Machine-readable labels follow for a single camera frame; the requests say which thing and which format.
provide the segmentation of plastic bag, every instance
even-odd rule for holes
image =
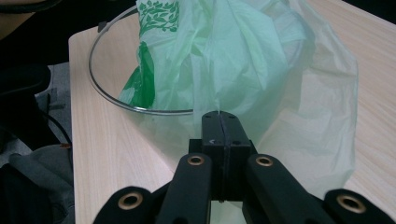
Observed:
[[[140,0],[137,6],[139,67],[120,99],[193,109],[179,117],[132,115],[172,169],[189,139],[201,137],[201,116],[223,110],[240,118],[259,152],[281,160],[310,193],[322,198],[345,184],[354,169],[357,65],[305,1]]]

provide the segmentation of clear glass bowl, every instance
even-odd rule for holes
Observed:
[[[192,109],[161,110],[128,105],[118,99],[138,66],[139,22],[135,7],[109,22],[93,41],[89,58],[90,80],[95,89],[114,105],[151,115],[188,115]]]

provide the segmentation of black cable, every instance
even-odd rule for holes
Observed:
[[[54,123],[59,130],[61,130],[62,134],[64,135],[64,138],[66,139],[67,143],[70,146],[73,146],[72,144],[72,140],[70,139],[69,135],[67,134],[66,130],[64,129],[64,127],[62,127],[61,123],[58,122],[58,120],[56,120],[55,118],[53,118],[51,115],[47,114],[46,112],[40,110],[41,113],[43,114],[44,117],[46,117],[47,119],[49,119],[52,123]]]
[[[43,2],[25,4],[25,5],[0,5],[0,13],[22,14],[47,10],[50,7],[58,5],[63,0],[45,0]]]

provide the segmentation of wooden table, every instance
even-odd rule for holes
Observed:
[[[396,25],[339,0],[308,2],[331,24],[359,63],[356,172],[346,189],[364,195],[396,219]],[[126,20],[136,20],[136,16]],[[136,38],[137,22],[127,24],[122,35]],[[131,121],[131,116],[139,119],[141,115],[126,113],[92,87],[87,60],[96,35],[97,29],[91,29],[69,40],[77,223],[92,223],[118,189],[140,186],[155,190],[173,175],[156,153],[158,146],[147,141]],[[117,46],[116,39],[112,43],[120,51],[130,50]],[[106,48],[99,50],[104,51],[98,55],[106,55]],[[106,70],[102,72],[130,74],[136,67],[131,63],[135,62],[134,53],[131,58],[109,58],[126,65],[102,66]]]

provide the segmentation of dark cloth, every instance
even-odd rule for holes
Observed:
[[[53,145],[11,155],[0,168],[0,223],[75,223],[71,153]]]
[[[37,12],[0,40],[0,69],[24,63],[68,62],[71,35],[101,21],[111,21],[134,5],[134,0],[63,0],[55,7]]]
[[[0,168],[0,223],[52,223],[46,191],[9,164]]]

